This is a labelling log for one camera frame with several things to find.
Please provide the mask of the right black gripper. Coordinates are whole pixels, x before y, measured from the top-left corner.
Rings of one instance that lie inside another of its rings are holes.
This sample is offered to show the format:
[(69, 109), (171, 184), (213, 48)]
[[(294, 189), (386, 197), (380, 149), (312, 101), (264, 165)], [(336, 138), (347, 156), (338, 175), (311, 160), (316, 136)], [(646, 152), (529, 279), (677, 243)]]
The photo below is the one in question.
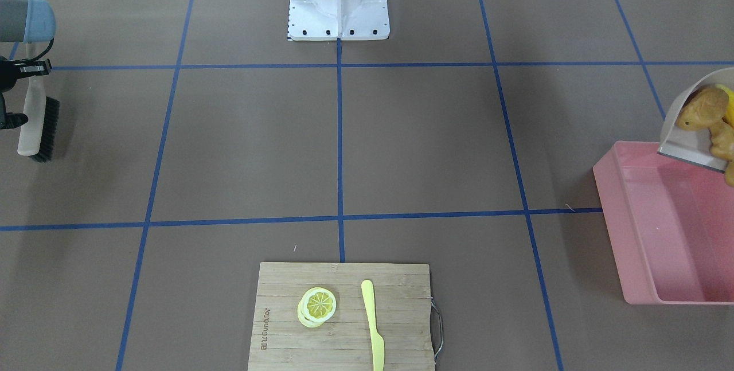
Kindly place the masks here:
[(9, 92), (15, 87), (21, 76), (45, 76), (50, 74), (52, 63), (48, 59), (30, 60), (16, 63), (1, 57), (1, 93)]

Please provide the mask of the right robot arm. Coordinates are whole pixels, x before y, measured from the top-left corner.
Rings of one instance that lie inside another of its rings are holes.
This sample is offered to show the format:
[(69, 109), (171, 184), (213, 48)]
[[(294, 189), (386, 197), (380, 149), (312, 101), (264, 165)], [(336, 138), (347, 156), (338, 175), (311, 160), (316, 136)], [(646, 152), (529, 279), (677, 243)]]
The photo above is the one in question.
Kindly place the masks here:
[(53, 47), (57, 21), (47, 0), (1, 0), (1, 40), (5, 44), (45, 44), (28, 56), (11, 56), (2, 49), (2, 95), (21, 79), (50, 74), (47, 57)]

